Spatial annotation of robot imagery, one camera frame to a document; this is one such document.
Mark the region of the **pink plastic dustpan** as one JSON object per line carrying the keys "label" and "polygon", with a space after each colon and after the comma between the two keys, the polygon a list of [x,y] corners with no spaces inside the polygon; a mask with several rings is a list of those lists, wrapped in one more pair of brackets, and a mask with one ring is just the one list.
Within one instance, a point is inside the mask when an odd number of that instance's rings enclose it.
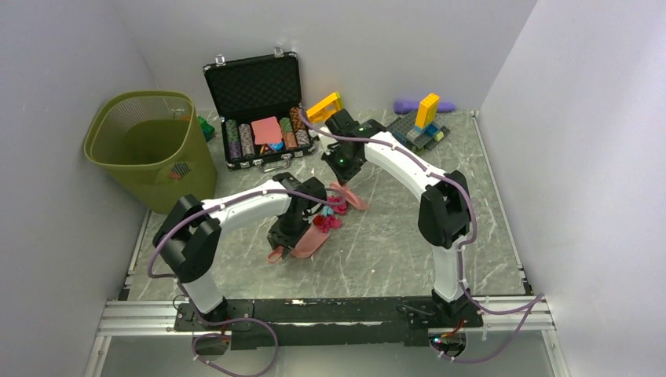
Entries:
{"label": "pink plastic dustpan", "polygon": [[267,261],[277,263],[288,255],[295,258],[310,258],[324,245],[329,236],[328,232],[322,232],[315,225],[311,225],[293,248],[277,246],[268,255]]}

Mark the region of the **pink hand brush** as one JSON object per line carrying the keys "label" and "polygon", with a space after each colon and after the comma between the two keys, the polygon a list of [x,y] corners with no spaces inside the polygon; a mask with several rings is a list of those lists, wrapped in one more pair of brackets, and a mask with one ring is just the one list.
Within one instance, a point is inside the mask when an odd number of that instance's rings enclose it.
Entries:
{"label": "pink hand brush", "polygon": [[368,210],[369,204],[357,196],[347,185],[340,185],[337,182],[331,183],[331,188],[341,192],[346,202],[357,210]]}

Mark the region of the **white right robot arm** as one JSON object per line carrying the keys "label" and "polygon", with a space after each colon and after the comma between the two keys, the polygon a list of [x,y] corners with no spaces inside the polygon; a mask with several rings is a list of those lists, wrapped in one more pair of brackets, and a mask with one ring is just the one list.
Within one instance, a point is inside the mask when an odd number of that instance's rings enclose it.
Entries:
{"label": "white right robot arm", "polygon": [[434,257],[434,319],[449,327],[463,317],[467,292],[461,257],[476,236],[476,217],[465,176],[448,173],[406,149],[381,123],[356,121],[343,109],[317,128],[334,140],[322,156],[343,186],[372,163],[400,182],[419,201],[418,229]]}

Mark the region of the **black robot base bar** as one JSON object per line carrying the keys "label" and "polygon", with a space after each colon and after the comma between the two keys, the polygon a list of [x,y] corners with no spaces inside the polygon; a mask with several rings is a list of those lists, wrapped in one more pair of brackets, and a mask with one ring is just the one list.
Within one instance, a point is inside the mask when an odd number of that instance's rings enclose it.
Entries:
{"label": "black robot base bar", "polygon": [[379,298],[229,299],[226,318],[197,318],[177,307],[176,332],[227,331],[232,350],[273,346],[400,343],[428,346],[430,337],[481,328],[481,313],[465,298],[445,304],[429,295]]}

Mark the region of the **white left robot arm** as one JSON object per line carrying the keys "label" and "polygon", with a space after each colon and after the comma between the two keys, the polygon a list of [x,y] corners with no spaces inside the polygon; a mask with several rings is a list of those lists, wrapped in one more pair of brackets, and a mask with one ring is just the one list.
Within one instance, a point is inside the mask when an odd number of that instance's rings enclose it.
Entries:
{"label": "white left robot arm", "polygon": [[278,174],[253,189],[220,199],[181,197],[153,238],[151,259],[161,258],[195,306],[195,320],[219,328],[228,302],[218,289],[212,266],[223,236],[255,221],[274,218],[267,239],[275,258],[308,258],[328,238],[308,219],[314,207],[331,206],[324,184],[315,177],[299,181]]}

